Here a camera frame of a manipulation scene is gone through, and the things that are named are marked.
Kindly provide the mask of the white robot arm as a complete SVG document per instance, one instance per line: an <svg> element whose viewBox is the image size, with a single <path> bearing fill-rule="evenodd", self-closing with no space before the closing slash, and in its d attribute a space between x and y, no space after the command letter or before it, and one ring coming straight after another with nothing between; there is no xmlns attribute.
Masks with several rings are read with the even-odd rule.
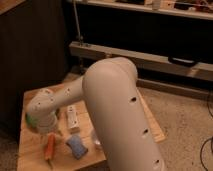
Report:
<svg viewBox="0 0 213 171"><path fill-rule="evenodd" d="M56 109L82 100L111 171L167 171L145 116L137 78L131 60L102 59L63 89L33 98L26 114L37 131L46 134L57 129Z"/></svg>

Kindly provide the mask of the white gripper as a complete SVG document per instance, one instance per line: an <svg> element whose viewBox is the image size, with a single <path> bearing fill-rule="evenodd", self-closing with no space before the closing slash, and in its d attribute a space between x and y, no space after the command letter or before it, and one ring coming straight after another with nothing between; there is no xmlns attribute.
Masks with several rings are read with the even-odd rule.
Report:
<svg viewBox="0 0 213 171"><path fill-rule="evenodd" d="M48 115L38 120L37 130L40 134L48 134L58 129L57 117Z"/></svg>

